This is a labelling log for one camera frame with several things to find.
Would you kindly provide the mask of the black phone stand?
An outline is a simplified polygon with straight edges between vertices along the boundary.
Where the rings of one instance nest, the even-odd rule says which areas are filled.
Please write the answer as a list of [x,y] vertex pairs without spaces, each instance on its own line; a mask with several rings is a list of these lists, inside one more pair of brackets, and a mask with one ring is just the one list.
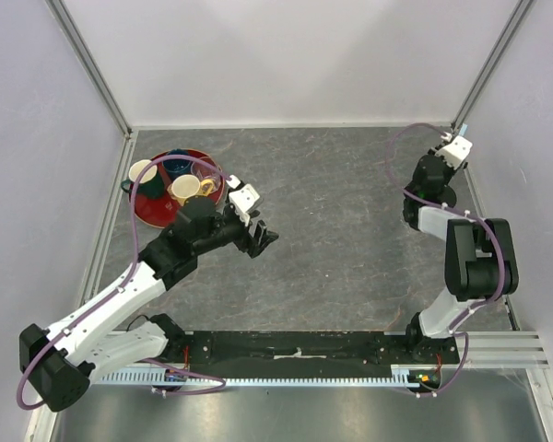
[[453,188],[449,185],[443,185],[437,197],[438,204],[446,204],[449,207],[455,207],[457,204],[457,196]]

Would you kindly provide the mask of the black phone blue case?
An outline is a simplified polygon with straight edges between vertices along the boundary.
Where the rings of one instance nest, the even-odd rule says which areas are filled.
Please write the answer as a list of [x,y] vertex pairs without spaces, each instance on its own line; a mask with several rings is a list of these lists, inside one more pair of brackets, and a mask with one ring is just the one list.
[[459,135],[464,137],[465,134],[466,134],[467,129],[468,129],[468,125],[466,123],[463,123],[460,127]]

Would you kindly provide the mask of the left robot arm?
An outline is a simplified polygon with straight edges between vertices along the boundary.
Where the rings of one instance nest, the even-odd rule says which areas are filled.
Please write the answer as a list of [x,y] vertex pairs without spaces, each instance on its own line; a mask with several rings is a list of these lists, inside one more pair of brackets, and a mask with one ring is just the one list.
[[182,329],[158,315],[133,331],[109,339],[108,333],[149,301],[192,273],[199,256],[229,244],[259,256],[279,235],[268,229],[252,198],[229,202],[217,211],[204,196],[189,198],[172,224],[139,251],[129,267],[87,304],[47,328],[32,323],[18,337],[22,379],[18,406],[30,384],[38,407],[61,412],[78,401],[98,378],[134,362],[159,357],[173,362],[183,352]]

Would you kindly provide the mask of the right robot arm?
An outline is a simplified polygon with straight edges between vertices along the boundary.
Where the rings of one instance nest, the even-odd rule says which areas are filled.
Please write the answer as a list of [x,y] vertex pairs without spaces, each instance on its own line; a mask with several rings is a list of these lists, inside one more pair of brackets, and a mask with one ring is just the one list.
[[406,327],[403,347],[414,362],[427,361],[437,351],[436,340],[452,337],[479,308],[514,293],[519,285],[509,222],[455,208],[450,180],[465,166],[472,146],[458,135],[432,148],[404,188],[405,221],[445,244],[444,288]]

